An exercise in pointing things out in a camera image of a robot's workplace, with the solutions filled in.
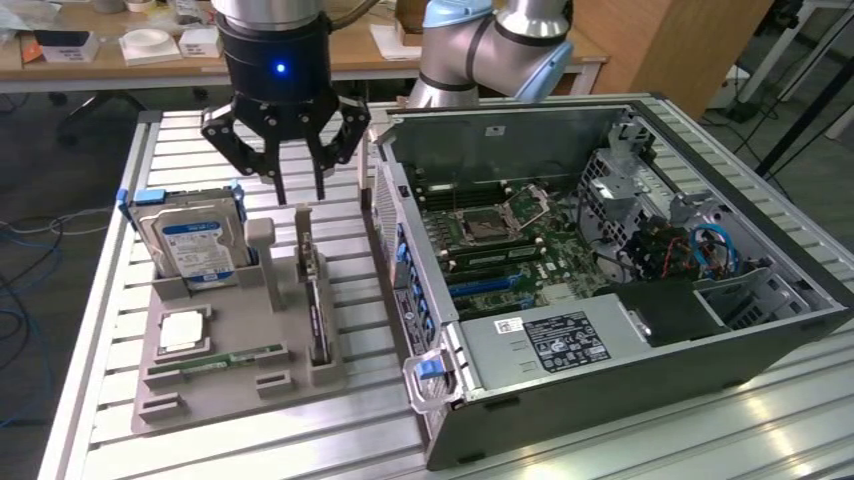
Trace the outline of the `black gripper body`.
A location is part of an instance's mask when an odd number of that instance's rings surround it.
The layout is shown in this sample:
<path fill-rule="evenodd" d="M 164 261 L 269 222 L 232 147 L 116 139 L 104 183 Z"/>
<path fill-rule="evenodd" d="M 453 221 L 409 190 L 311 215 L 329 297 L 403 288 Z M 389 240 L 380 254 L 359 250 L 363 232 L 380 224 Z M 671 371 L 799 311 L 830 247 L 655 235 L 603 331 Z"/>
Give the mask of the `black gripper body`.
<path fill-rule="evenodd" d="M 289 30 L 259 30 L 216 15 L 234 90 L 236 119 L 265 139 L 317 133 L 340 101 L 331 82 L 329 19 Z"/>

